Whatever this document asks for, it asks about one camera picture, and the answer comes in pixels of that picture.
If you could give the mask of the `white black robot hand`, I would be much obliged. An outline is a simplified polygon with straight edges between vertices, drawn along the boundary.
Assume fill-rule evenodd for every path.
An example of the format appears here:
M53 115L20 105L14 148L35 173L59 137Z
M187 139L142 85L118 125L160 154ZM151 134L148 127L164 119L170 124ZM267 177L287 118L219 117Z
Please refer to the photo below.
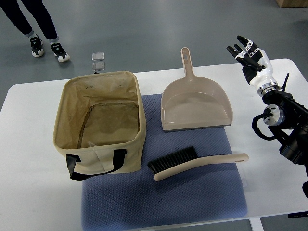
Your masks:
M273 77L273 68L265 51L248 38L238 35L237 39L244 47L235 44L233 47L228 46L227 51L242 65L247 83L254 86L261 96L268 89L278 90L279 86Z

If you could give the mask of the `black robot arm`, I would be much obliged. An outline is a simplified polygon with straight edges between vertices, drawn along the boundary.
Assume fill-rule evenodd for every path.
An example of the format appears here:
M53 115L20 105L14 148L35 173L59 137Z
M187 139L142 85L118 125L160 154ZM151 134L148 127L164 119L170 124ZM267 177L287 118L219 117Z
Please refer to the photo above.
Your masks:
M308 168L308 110L285 92L289 74L283 86L276 90L270 84L262 91L266 104L263 113L252 120L252 129L260 138L277 140L279 152L293 164Z

